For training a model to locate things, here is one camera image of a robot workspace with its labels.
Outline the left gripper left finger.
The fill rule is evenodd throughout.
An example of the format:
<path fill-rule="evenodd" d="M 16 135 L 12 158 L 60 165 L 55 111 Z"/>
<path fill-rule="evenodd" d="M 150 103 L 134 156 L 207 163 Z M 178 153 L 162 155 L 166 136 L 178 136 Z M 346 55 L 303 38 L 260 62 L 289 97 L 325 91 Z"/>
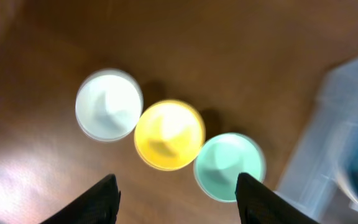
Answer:
<path fill-rule="evenodd" d="M 120 200 L 116 176 L 108 174 L 42 224 L 115 224 Z"/>

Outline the white small bowl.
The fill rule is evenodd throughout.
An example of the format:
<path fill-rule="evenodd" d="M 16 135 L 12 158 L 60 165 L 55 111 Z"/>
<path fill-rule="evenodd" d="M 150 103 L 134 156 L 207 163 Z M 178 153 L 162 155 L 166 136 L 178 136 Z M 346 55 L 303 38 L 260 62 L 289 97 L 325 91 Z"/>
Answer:
<path fill-rule="evenodd" d="M 75 116 L 89 138 L 113 142 L 132 132 L 143 106 L 142 90 L 131 75 L 120 69 L 104 68 L 93 72 L 80 85 Z"/>

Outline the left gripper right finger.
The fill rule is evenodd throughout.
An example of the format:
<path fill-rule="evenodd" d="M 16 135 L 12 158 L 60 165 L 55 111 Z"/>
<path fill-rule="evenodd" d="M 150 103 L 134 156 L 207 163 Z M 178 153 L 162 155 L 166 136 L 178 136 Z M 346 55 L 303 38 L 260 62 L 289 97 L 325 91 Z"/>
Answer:
<path fill-rule="evenodd" d="M 318 224 L 245 172 L 238 175 L 236 199 L 242 224 Z"/>

